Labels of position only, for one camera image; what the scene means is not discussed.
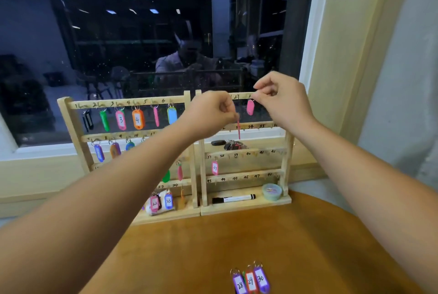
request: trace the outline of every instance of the person's right hand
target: person's right hand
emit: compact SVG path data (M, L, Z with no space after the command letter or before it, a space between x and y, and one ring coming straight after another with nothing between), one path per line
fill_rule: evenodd
M260 78L252 98L262 104L276 124L299 137L309 125L317 123L312 114L303 83L297 79L271 71Z

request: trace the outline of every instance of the wooden table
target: wooden table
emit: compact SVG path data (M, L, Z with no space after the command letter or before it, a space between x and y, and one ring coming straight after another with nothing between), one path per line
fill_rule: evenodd
M271 293L421 293L359 219L292 204L130 227L82 291L234 293L230 269L261 261Z

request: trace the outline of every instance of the wooden post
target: wooden post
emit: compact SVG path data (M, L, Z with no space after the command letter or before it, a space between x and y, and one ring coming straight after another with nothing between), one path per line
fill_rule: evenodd
M70 134L71 141L74 148L78 153L79 160L81 161L82 169L84 173L90 173L90 167L94 164L93 157L91 156L90 149L86 142L81 142L81 136L83 136L82 125L78 118L78 114L74 109L69 108L69 103L73 101L70 97L63 97L58 99L58 106L61 110L62 117L67 126L68 133Z
M290 160L292 159L293 140L294 137L292 136L292 134L286 131L286 136L285 136L286 151L281 161L282 175L280 177L280 186L283 189L283 196L287 196L289 192L289 187L287 184L289 180Z
M190 91L184 91L184 106L185 109L190 106ZM191 186L192 186L192 201L193 208L198 207L198 185L196 184L196 166L194 159L194 144L190 144L189 146L189 163L190 163L190 178L191 178Z
M196 95L200 95L202 91L196 90ZM199 141L199 164L201 166L201 192L202 192L202 206L208 206L207 201L207 177L205 173L205 146L204 140Z

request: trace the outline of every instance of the marker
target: marker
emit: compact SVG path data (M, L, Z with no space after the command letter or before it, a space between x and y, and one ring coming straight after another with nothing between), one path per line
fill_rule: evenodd
M228 202L239 202L239 201L247 201L249 199L255 199L255 194L244 195L244 196L235 196L235 197L213 197L211 202L213 204L221 204Z

